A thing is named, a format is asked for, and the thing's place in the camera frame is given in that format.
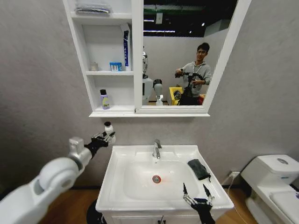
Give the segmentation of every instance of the cabinet door handle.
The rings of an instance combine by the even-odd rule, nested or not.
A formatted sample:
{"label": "cabinet door handle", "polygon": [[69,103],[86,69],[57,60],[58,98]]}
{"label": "cabinet door handle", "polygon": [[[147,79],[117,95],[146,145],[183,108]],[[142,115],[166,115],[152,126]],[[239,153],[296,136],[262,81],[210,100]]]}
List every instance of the cabinet door handle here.
{"label": "cabinet door handle", "polygon": [[163,221],[163,224],[166,224],[166,220],[163,220],[164,216],[162,216],[161,220],[158,220],[158,224],[162,224],[162,221]]}

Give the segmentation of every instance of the drain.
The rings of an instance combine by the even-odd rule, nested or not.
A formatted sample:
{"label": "drain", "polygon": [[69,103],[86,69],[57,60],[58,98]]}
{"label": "drain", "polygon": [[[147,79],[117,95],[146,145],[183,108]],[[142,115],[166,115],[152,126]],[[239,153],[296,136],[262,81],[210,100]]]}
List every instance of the drain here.
{"label": "drain", "polygon": [[158,175],[154,175],[153,176],[153,182],[154,183],[160,183],[161,182],[161,178]]}

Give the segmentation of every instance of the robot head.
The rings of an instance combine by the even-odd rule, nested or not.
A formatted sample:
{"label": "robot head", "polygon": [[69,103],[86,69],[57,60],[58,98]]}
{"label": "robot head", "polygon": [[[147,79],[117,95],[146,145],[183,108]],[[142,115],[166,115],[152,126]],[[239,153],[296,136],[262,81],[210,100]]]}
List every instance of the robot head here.
{"label": "robot head", "polygon": [[145,52],[143,52],[143,54],[142,54],[142,74],[143,74],[143,76],[145,76],[145,73],[148,69],[148,64],[149,64],[148,55]]}

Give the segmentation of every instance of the door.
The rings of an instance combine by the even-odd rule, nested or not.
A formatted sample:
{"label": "door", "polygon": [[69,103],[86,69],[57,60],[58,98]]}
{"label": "door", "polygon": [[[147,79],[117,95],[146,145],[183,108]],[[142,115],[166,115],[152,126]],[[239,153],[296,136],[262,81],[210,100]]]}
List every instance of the door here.
{"label": "door", "polygon": [[112,217],[114,224],[157,224],[161,216]]}
{"label": "door", "polygon": [[[158,224],[161,218],[161,216],[112,217],[114,224]],[[164,216],[162,224],[164,223],[201,224],[199,216]]]}

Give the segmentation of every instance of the white sink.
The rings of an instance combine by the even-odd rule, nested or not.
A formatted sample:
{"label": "white sink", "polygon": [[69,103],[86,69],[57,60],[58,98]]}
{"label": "white sink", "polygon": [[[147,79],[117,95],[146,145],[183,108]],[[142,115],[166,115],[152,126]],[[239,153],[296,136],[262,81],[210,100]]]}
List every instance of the white sink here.
{"label": "white sink", "polygon": [[[124,175],[124,193],[136,200],[151,201],[181,200],[183,182],[188,190],[198,194],[196,182],[188,166],[179,161],[131,162]],[[161,177],[160,183],[153,176]]]}
{"label": "white sink", "polygon": [[[183,183],[190,197],[206,198],[210,190],[213,210],[234,207],[197,146],[162,146],[161,159],[152,146],[114,146],[96,204],[97,211],[192,210],[183,200]],[[187,162],[199,159],[211,174],[199,181]],[[153,176],[161,178],[160,183]]]}

